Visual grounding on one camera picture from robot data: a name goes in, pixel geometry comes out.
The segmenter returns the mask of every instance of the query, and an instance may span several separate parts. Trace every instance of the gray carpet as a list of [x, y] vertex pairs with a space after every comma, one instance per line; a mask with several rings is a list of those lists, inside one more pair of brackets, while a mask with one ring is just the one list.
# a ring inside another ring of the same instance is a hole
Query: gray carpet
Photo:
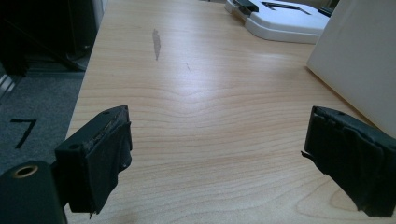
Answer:
[[53, 149], [66, 137], [83, 75], [34, 71], [2, 100], [0, 174], [26, 161], [55, 161]]

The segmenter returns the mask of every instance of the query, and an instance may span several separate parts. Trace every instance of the wooden table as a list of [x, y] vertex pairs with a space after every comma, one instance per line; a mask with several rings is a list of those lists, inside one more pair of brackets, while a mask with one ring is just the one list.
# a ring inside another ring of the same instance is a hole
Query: wooden table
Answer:
[[260, 39], [219, 3], [110, 0], [69, 135], [128, 105], [134, 162], [98, 216], [66, 206], [69, 222], [395, 223], [301, 156], [312, 105], [361, 118], [306, 68], [313, 47]]

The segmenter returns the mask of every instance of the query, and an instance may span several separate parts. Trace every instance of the scratch mark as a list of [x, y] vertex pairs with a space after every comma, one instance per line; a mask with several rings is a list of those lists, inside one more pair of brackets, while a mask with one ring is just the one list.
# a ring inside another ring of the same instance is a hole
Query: scratch mark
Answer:
[[161, 39], [156, 29], [152, 32], [152, 41], [154, 42], [155, 60], [158, 61], [158, 57], [160, 57]]
[[189, 72], [191, 72], [191, 69], [190, 69], [190, 67], [189, 67], [189, 64], [186, 63], [186, 65], [187, 65], [187, 68], [189, 69]]

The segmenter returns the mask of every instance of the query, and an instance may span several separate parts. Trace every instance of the white plastic device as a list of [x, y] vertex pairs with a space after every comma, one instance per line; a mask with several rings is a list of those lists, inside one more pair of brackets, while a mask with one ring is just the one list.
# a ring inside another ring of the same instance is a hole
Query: white plastic device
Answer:
[[244, 19], [251, 33], [268, 40], [315, 44], [329, 20], [317, 9], [303, 4], [249, 0], [257, 11], [246, 11], [241, 2], [246, 0], [227, 0], [225, 8]]

